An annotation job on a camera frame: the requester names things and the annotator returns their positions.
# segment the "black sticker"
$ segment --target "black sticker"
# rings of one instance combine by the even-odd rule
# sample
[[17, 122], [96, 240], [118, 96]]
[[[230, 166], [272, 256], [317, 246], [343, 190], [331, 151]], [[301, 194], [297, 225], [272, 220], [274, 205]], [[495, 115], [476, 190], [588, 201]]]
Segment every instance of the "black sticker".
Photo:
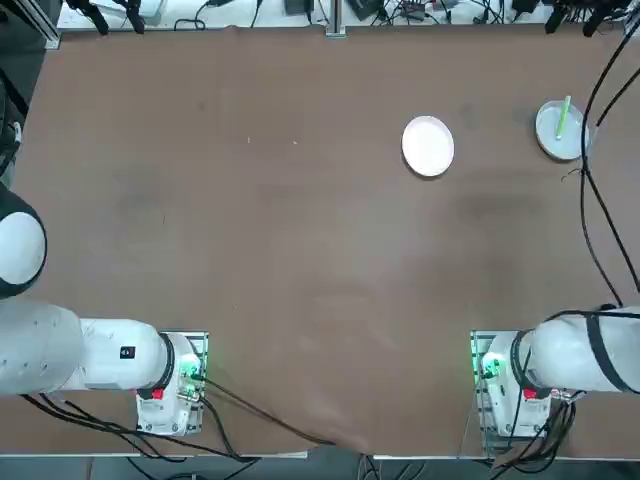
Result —
[[136, 358], [136, 347], [120, 347], [120, 358]]

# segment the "wire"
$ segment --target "wire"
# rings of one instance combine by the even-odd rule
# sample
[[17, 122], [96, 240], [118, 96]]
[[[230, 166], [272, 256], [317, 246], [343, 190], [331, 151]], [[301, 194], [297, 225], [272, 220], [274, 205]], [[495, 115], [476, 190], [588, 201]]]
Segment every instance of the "wire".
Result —
[[438, 21], [438, 19], [436, 17], [434, 17], [433, 15], [431, 15], [429, 12], [425, 12], [425, 16], [427, 18], [430, 18], [431, 20], [433, 20], [437, 25], [440, 25], [440, 22]]
[[[409, 470], [409, 467], [411, 467], [411, 463], [407, 463], [404, 468], [402, 470], [400, 470], [400, 473], [398, 473], [398, 475], [396, 475], [396, 478], [394, 480], [402, 480], [402, 477], [404, 476], [404, 474], [407, 472], [407, 470]], [[427, 467], [427, 461], [423, 461], [422, 465], [420, 465], [420, 467], [418, 468], [418, 470], [416, 471], [416, 473], [408, 478], [407, 480], [416, 480], [416, 478], [418, 478], [422, 472], [424, 471], [424, 469]]]
[[294, 435], [297, 435], [300, 438], [303, 438], [303, 439], [305, 439], [305, 440], [307, 440], [309, 442], [317, 443], [319, 445], [335, 445], [335, 443], [332, 442], [332, 441], [325, 440], [325, 439], [319, 438], [319, 437], [315, 437], [315, 436], [309, 435], [308, 433], [305, 433], [305, 432], [303, 432], [301, 430], [298, 430], [297, 428], [289, 425], [288, 423], [284, 422], [283, 420], [280, 420], [278, 417], [275, 417], [275, 416], [271, 415], [270, 413], [266, 412], [265, 410], [256, 407], [251, 402], [248, 402], [247, 400], [245, 400], [242, 397], [240, 397], [240, 396], [236, 395], [235, 393], [233, 393], [228, 388], [223, 387], [222, 385], [214, 382], [213, 380], [209, 380], [208, 378], [203, 377], [201, 375], [192, 375], [191, 378], [193, 378], [194, 380], [203, 381], [203, 382], [205, 382], [205, 383], [217, 388], [218, 390], [220, 390], [222, 393], [224, 393], [228, 397], [231, 397], [232, 399], [236, 400], [237, 402], [239, 402], [242, 405], [244, 405], [245, 407], [247, 407], [249, 410], [253, 411], [254, 414], [257, 414], [258, 416], [275, 423], [276, 425], [284, 428], [285, 430], [288, 430], [289, 432], [293, 433]]
[[476, 5], [479, 5], [482, 8], [484, 8], [486, 11], [490, 12], [493, 15], [494, 21], [496, 18], [498, 19], [500, 18], [500, 16], [496, 13], [496, 11], [493, 8], [491, 8], [491, 5], [489, 4], [488, 0], [485, 0], [484, 3], [480, 3], [477, 0], [467, 0], [467, 1], [474, 3]]
[[627, 80], [627, 82], [623, 85], [623, 87], [620, 90], [618, 90], [618, 93], [616, 93], [614, 97], [611, 99], [607, 107], [602, 112], [602, 115], [600, 115], [600, 117], [598, 118], [598, 121], [596, 122], [596, 127], [600, 127], [600, 125], [602, 125], [602, 123], [604, 122], [604, 119], [609, 114], [609, 110], [611, 110], [611, 108], [617, 103], [617, 101], [620, 100], [620, 97], [624, 94], [624, 92], [627, 91], [627, 89], [631, 86], [631, 84], [633, 84], [633, 82], [636, 81], [636, 78], [638, 78], [639, 75], [640, 75], [640, 68], [636, 70], [634, 74], [631, 75], [631, 77], [629, 77], [629, 80]]
[[[540, 473], [543, 472], [544, 470], [546, 470], [547, 468], [549, 468], [549, 466], [553, 463], [553, 461], [555, 460], [558, 450], [560, 448], [560, 446], [562, 445], [562, 443], [564, 442], [570, 428], [573, 426], [573, 422], [575, 420], [575, 414], [576, 414], [576, 406], [575, 403], [571, 403], [568, 404], [566, 402], [563, 402], [560, 407], [558, 407], [558, 409], [553, 413], [553, 415], [551, 415], [549, 418], [547, 418], [545, 424], [543, 425], [543, 427], [538, 430], [538, 432], [536, 433], [536, 435], [529, 441], [529, 443], [527, 444], [527, 446], [524, 448], [524, 450], [513, 460], [501, 465], [499, 468], [501, 468], [500, 471], [498, 471], [496, 474], [494, 474], [490, 480], [497, 480], [499, 477], [501, 477], [502, 475], [504, 475], [506, 472], [508, 472], [511, 468], [516, 468], [518, 471], [522, 472], [522, 473], [529, 473], [529, 474], [533, 474], [533, 473]], [[548, 442], [548, 439], [551, 435], [551, 433], [554, 430], [556, 421], [558, 420], [558, 418], [563, 419], [563, 425], [560, 429], [560, 432], [555, 440], [555, 442], [552, 444], [552, 446], [550, 448], [548, 448], [546, 451], [543, 451], [546, 447], [546, 444]], [[542, 432], [547, 432], [547, 436], [544, 439], [544, 441], [542, 442], [542, 444], [538, 447], [538, 449], [536, 450], [535, 453], [532, 453], [530, 455], [526, 455], [526, 453], [529, 451], [529, 449], [533, 446], [533, 444], [536, 442], [536, 440], [540, 437], [540, 435], [542, 434]], [[540, 460], [546, 459], [545, 464], [538, 468], [538, 469], [523, 469], [521, 468], [519, 465], [520, 464], [529, 464], [532, 462], [538, 462]]]
[[[522, 371], [525, 372], [529, 366], [529, 360], [531, 359], [531, 348], [527, 352], [527, 357], [524, 359], [522, 365]], [[513, 435], [516, 432], [516, 425], [518, 425], [518, 417], [520, 416], [520, 404], [522, 403], [522, 384], [520, 384], [520, 392], [518, 393], [518, 403], [516, 404], [516, 413], [513, 416], [513, 422], [511, 423], [511, 432], [509, 433], [509, 440], [507, 442], [507, 448], [511, 448], [511, 442], [513, 441]]]
[[585, 186], [585, 175], [584, 175], [584, 171], [582, 170], [580, 172], [580, 224], [582, 226], [582, 234], [584, 236], [584, 241], [587, 244], [589, 255], [591, 255], [591, 259], [593, 260], [593, 263], [598, 269], [598, 272], [600, 272], [600, 276], [604, 280], [604, 283], [607, 284], [607, 287], [609, 288], [609, 290], [611, 291], [611, 294], [616, 299], [618, 306], [623, 307], [624, 304], [622, 303], [622, 299], [620, 298], [620, 295], [618, 294], [616, 288], [613, 286], [613, 283], [611, 283], [611, 280], [609, 279], [607, 273], [605, 272], [604, 267], [600, 263], [600, 260], [598, 260], [598, 256], [596, 255], [596, 252], [593, 250], [593, 245], [591, 244], [591, 238], [589, 237], [589, 230], [587, 229], [587, 218], [585, 215], [585, 208], [584, 208], [584, 186]]
[[447, 4], [445, 3], [445, 0], [440, 0], [440, 4], [442, 5], [442, 8], [444, 9], [444, 18], [447, 19], [447, 23], [451, 23], [451, 10], [449, 10], [449, 8], [447, 8]]
[[327, 12], [324, 10], [324, 5], [322, 5], [322, 0], [318, 0], [318, 5], [320, 5], [320, 11], [322, 12], [322, 16], [324, 17], [324, 21], [327, 23], [331, 23], [329, 21], [329, 17], [327, 17]]
[[250, 463], [247, 463], [246, 465], [244, 465], [242, 468], [239, 468], [238, 470], [236, 470], [235, 472], [233, 472], [230, 475], [227, 475], [226, 477], [224, 477], [222, 480], [231, 480], [233, 477], [236, 477], [238, 475], [240, 475], [242, 472], [244, 472], [245, 470], [253, 467], [256, 463], [258, 463], [260, 461], [259, 458], [256, 458], [255, 460], [251, 460]]
[[229, 441], [227, 432], [225, 431], [224, 425], [222, 424], [222, 419], [220, 418], [220, 414], [213, 407], [211, 402], [209, 402], [206, 398], [201, 398], [200, 401], [204, 404], [205, 407], [207, 407], [207, 409], [213, 415], [213, 419], [216, 422], [216, 426], [218, 427], [218, 432], [220, 433], [220, 437], [222, 438], [222, 443], [224, 444], [224, 447], [227, 449], [227, 452], [229, 453], [229, 455], [231, 455], [231, 457], [233, 457], [233, 459], [237, 460], [238, 462], [242, 462], [242, 463], [252, 462], [253, 459], [241, 457], [231, 446], [231, 442]]
[[[636, 9], [630, 14], [630, 15], [634, 15], [636, 12], [638, 11], [638, 7], [636, 7]], [[607, 65], [605, 66], [604, 70], [602, 71], [602, 73], [600, 74], [600, 77], [598, 78], [595, 87], [593, 88], [593, 90], [591, 91], [591, 95], [589, 96], [589, 101], [587, 102], [587, 106], [585, 108], [584, 111], [584, 116], [582, 119], [582, 128], [581, 128], [581, 132], [580, 132], [580, 156], [582, 158], [582, 178], [583, 180], [581, 180], [581, 198], [580, 198], [580, 203], [581, 203], [581, 210], [584, 210], [584, 177], [586, 177], [586, 179], [589, 181], [589, 185], [591, 186], [595, 196], [596, 196], [596, 200], [598, 201], [598, 204], [600, 205], [600, 208], [602, 210], [602, 212], [605, 215], [605, 218], [607, 220], [607, 224], [609, 225], [609, 229], [611, 230], [616, 243], [618, 245], [618, 248], [620, 249], [620, 252], [624, 258], [624, 261], [627, 265], [627, 269], [629, 270], [629, 273], [631, 274], [631, 277], [633, 278], [635, 287], [636, 287], [636, 291], [640, 292], [640, 281], [638, 280], [638, 276], [636, 274], [635, 271], [635, 267], [633, 265], [633, 263], [631, 262], [631, 259], [629, 258], [629, 255], [627, 253], [626, 248], [624, 247], [624, 244], [622, 243], [622, 239], [620, 238], [620, 235], [618, 234], [618, 231], [613, 223], [613, 219], [611, 218], [611, 215], [609, 214], [609, 210], [606, 206], [606, 204], [604, 203], [604, 200], [602, 198], [602, 196], [600, 195], [600, 192], [598, 191], [598, 188], [596, 186], [595, 180], [593, 179], [593, 176], [591, 175], [591, 171], [589, 168], [589, 153], [587, 151], [587, 140], [586, 140], [586, 134], [587, 134], [587, 124], [588, 124], [588, 118], [589, 118], [589, 113], [591, 112], [591, 108], [593, 107], [593, 103], [595, 100], [596, 95], [598, 94], [598, 91], [600, 90], [600, 87], [602, 86], [602, 84], [604, 83], [604, 80], [606, 78], [606, 76], [608, 75], [609, 71], [611, 70], [611, 67], [613, 66], [613, 64], [615, 63], [615, 61], [618, 59], [618, 57], [620, 56], [620, 54], [622, 53], [622, 50], [624, 50], [625, 46], [627, 45], [627, 43], [629, 43], [629, 41], [631, 40], [631, 38], [633, 37], [634, 33], [636, 32], [636, 30], [638, 30], [638, 28], [640, 28], [640, 21], [636, 20], [636, 22], [634, 23], [634, 25], [629, 29], [629, 31], [627, 32], [627, 34], [624, 36], [624, 38], [622, 39], [622, 41], [620, 42], [620, 45], [618, 45], [618, 48], [615, 50], [615, 52], [613, 53], [613, 55], [611, 56], [611, 58], [609, 59], [609, 62], [607, 63]], [[611, 107], [608, 106], [607, 109], [605, 109], [605, 112], [603, 112], [604, 117], [601, 116], [601, 118], [599, 119], [599, 121], [601, 120], [600, 123], [602, 123], [602, 121], [604, 121], [604, 118], [606, 117], [606, 114], [609, 113], [609, 111], [611, 110]], [[591, 144], [593, 144], [593, 137], [595, 136], [595, 131], [591, 137]], [[588, 231], [586, 229], [586, 222], [583, 222], [583, 233], [585, 234], [585, 240], [587, 240], [587, 246], [590, 245], [590, 241], [588, 241]], [[592, 258], [594, 258], [595, 261], [595, 253], [592, 253]], [[602, 269], [602, 267], [600, 266], [598, 268], [598, 270], [600, 271], [601, 275], [603, 276], [603, 279], [605, 280], [605, 283], [607, 283], [607, 286], [609, 286], [609, 289], [611, 290], [611, 293], [614, 295], [614, 297], [616, 297], [616, 300], [618, 301], [618, 304], [621, 305], [622, 302], [620, 301], [620, 296], [617, 294], [617, 292], [615, 291], [615, 288], [613, 288], [613, 285], [611, 284], [610, 281], [608, 281], [608, 279], [606, 278], [606, 275], [603, 275], [604, 270]]]
[[378, 470], [376, 470], [376, 467], [373, 464], [373, 461], [371, 460], [371, 457], [369, 457], [369, 455], [365, 455], [364, 458], [367, 461], [367, 463], [369, 464], [369, 466], [371, 467], [371, 469], [367, 473], [365, 473], [364, 478], [367, 478], [367, 475], [373, 471], [373, 474], [375, 475], [376, 480], [380, 480], [380, 474], [378, 473]]
[[[201, 450], [203, 452], [207, 452], [207, 453], [212, 453], [214, 455], [220, 455], [222, 457], [227, 457], [227, 458], [232, 458], [228, 453], [225, 452], [221, 452], [219, 450], [213, 449], [213, 448], [209, 448], [206, 447], [204, 445], [198, 445], [198, 444], [194, 444], [194, 443], [190, 443], [190, 442], [185, 442], [183, 440], [179, 440], [177, 438], [174, 437], [169, 437], [166, 435], [158, 435], [155, 433], [151, 433], [151, 432], [145, 432], [145, 431], [140, 431], [140, 430], [131, 430], [131, 429], [127, 429], [127, 428], [123, 428], [121, 426], [118, 425], [118, 427], [116, 428], [115, 423], [113, 422], [104, 422], [107, 425], [111, 425], [113, 424], [114, 427], [113, 428], [109, 428], [109, 427], [104, 427], [100, 424], [96, 424], [95, 422], [89, 421], [89, 420], [78, 420], [73, 418], [73, 416], [69, 416], [69, 414], [73, 415], [71, 412], [66, 412], [67, 414], [61, 414], [57, 411], [55, 411], [54, 409], [48, 408], [46, 405], [42, 405], [40, 402], [38, 402], [37, 400], [35, 400], [34, 398], [30, 397], [29, 395], [21, 395], [22, 398], [24, 398], [27, 402], [29, 402], [30, 404], [32, 404], [34, 407], [36, 407], [38, 410], [43, 411], [44, 413], [57, 418], [59, 420], [65, 421], [67, 423], [71, 423], [74, 425], [79, 425], [82, 427], [86, 427], [89, 428], [91, 430], [97, 430], [100, 432], [108, 432], [108, 433], [118, 433], [118, 434], [123, 434], [123, 435], [133, 435], [133, 436], [145, 436], [145, 437], [152, 437], [152, 438], [158, 438], [161, 440], [164, 440], [166, 442], [169, 443], [175, 443], [176, 445], [181, 445], [183, 447], [189, 447], [189, 448], [193, 448], [196, 450]], [[68, 400], [65, 400], [64, 403], [66, 405], [71, 406], [72, 408], [78, 408], [76, 407], [73, 403], [71, 403]]]
[[131, 466], [133, 468], [135, 468], [136, 470], [138, 470], [138, 472], [140, 472], [140, 474], [144, 475], [145, 477], [147, 477], [148, 480], [158, 480], [156, 477], [148, 474], [147, 472], [145, 472], [142, 468], [140, 468], [133, 460], [131, 460], [129, 457], [124, 457], [124, 459], [129, 462], [131, 464]]
[[129, 445], [131, 445], [133, 447], [134, 450], [137, 450], [138, 452], [140, 452], [140, 454], [142, 456], [144, 456], [145, 458], [150, 458], [150, 459], [160, 459], [160, 460], [164, 460], [166, 462], [169, 463], [181, 463], [184, 462], [186, 460], [186, 458], [183, 459], [174, 459], [174, 458], [169, 458], [166, 457], [164, 455], [162, 455], [151, 443], [149, 443], [146, 439], [142, 438], [140, 435], [137, 434], [132, 434], [132, 436], [135, 436], [138, 440], [140, 440], [142, 443], [144, 443], [154, 454], [150, 455], [149, 453], [145, 452], [144, 450], [142, 450], [138, 445], [136, 445], [134, 442], [132, 442], [130, 439], [128, 439], [127, 437], [125, 437], [123, 434], [120, 434], [118, 432], [116, 432], [114, 430], [118, 429], [118, 428], [122, 428], [120, 425], [118, 425], [117, 423], [113, 423], [113, 422], [103, 422], [102, 420], [94, 417], [93, 415], [85, 412], [84, 410], [82, 410], [80, 407], [78, 407], [77, 405], [69, 402], [70, 406], [74, 409], [76, 409], [77, 411], [79, 411], [82, 415], [76, 415], [72, 412], [66, 411], [63, 408], [60, 408], [59, 406], [57, 406], [54, 402], [51, 401], [51, 399], [44, 393], [40, 394], [40, 398], [42, 398], [42, 400], [54, 411], [58, 412], [61, 415], [67, 415], [70, 418], [74, 418], [77, 420], [89, 420], [93, 423], [97, 423], [103, 427], [105, 427], [109, 433], [113, 433], [115, 436], [121, 438], [122, 440], [124, 440], [125, 442], [127, 442]]
[[173, 24], [173, 31], [175, 32], [176, 30], [178, 30], [178, 25], [180, 23], [193, 23], [194, 29], [195, 30], [206, 30], [207, 29], [207, 24], [204, 23], [203, 20], [200, 20], [198, 18], [198, 16], [200, 15], [200, 13], [202, 13], [202, 10], [204, 10], [207, 7], [212, 7], [213, 5], [210, 2], [205, 2], [203, 3], [200, 8], [198, 8], [198, 11], [196, 12], [196, 16], [193, 18], [179, 18], [178, 20], [175, 21], [175, 23]]
[[256, 13], [253, 15], [253, 20], [251, 20], [251, 26], [249, 28], [253, 28], [256, 24], [256, 20], [258, 19], [258, 12], [260, 11], [261, 6], [262, 0], [256, 0]]

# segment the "black strap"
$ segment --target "black strap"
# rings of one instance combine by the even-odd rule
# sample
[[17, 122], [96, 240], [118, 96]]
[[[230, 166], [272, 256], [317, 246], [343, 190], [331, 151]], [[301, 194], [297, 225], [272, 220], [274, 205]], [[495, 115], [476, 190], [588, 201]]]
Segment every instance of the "black strap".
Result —
[[605, 347], [604, 339], [602, 338], [602, 330], [600, 330], [600, 316], [586, 315], [585, 320], [587, 322], [587, 335], [589, 336], [591, 351], [593, 352], [593, 356], [596, 358], [596, 362], [598, 362], [600, 370], [602, 370], [604, 376], [607, 377], [607, 380], [609, 380], [611, 385], [621, 392], [640, 393], [622, 380], [613, 366], [613, 363], [611, 363], [611, 357], [609, 357], [609, 354], [607, 353], [607, 348]]
[[9, 77], [2, 68], [0, 68], [0, 80], [2, 80], [4, 88], [7, 90], [7, 95], [9, 95], [9, 100], [11, 100], [11, 103], [16, 106], [16, 109], [18, 109], [20, 115], [26, 117], [27, 113], [29, 113], [27, 102], [24, 101], [22, 95], [20, 95], [18, 89], [13, 85], [13, 83], [11, 83], [11, 80], [9, 80]]
[[176, 353], [173, 350], [173, 344], [169, 339], [169, 336], [166, 333], [158, 333], [162, 341], [164, 342], [165, 347], [167, 348], [167, 365], [165, 366], [164, 372], [162, 372], [162, 376], [160, 380], [158, 380], [155, 385], [148, 388], [139, 388], [138, 395], [145, 400], [149, 400], [153, 397], [154, 390], [164, 390], [169, 385], [171, 381], [171, 377], [173, 375], [173, 369], [176, 364]]

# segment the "table surface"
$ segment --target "table surface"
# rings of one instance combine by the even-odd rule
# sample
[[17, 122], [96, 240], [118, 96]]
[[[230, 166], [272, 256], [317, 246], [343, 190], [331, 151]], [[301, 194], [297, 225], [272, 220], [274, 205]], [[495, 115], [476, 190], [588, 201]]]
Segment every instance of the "table surface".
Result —
[[[65, 38], [46, 56], [18, 160], [15, 190], [50, 242], [30, 296], [81, 316], [207, 330], [213, 378], [341, 445], [458, 455], [469, 332], [611, 300], [582, 238], [578, 176], [562, 179], [575, 164], [545, 157], [533, 118], [568, 93], [583, 106], [620, 35], [428, 30]], [[625, 52], [596, 111], [639, 60], [637, 47]], [[593, 154], [636, 262], [639, 100], [631, 89]], [[425, 114], [456, 142], [436, 181], [400, 153], [404, 126]], [[587, 208], [595, 248], [633, 303], [591, 198]], [[72, 398], [134, 423], [129, 392]], [[242, 452], [309, 447], [217, 403]], [[4, 453], [130, 452], [20, 399], [0, 405]], [[564, 455], [637, 457], [635, 411], [631, 396], [589, 395]], [[471, 417], [462, 453], [479, 455]], [[220, 446], [212, 421], [191, 440]]]

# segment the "electronic device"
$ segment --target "electronic device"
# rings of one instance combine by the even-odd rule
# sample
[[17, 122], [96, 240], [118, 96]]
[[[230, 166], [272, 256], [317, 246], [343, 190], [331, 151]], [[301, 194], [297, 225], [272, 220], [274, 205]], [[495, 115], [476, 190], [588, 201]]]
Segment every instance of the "electronic device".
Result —
[[314, 0], [284, 0], [287, 15], [311, 15]]
[[382, 0], [347, 0], [349, 6], [356, 14], [358, 20], [364, 20], [365, 18], [373, 15], [378, 11], [384, 10], [384, 4]]
[[577, 10], [584, 11], [586, 19], [582, 27], [585, 37], [591, 37], [602, 22], [616, 20], [627, 15], [630, 0], [554, 0], [553, 12], [545, 23], [546, 33], [555, 33], [562, 22]]
[[0, 395], [135, 390], [138, 428], [200, 431], [207, 335], [159, 333], [130, 319], [78, 318], [13, 298], [37, 280], [47, 256], [40, 217], [0, 183]]
[[561, 312], [533, 330], [495, 336], [480, 381], [498, 435], [535, 436], [549, 416], [552, 389], [640, 391], [640, 307], [607, 308]]

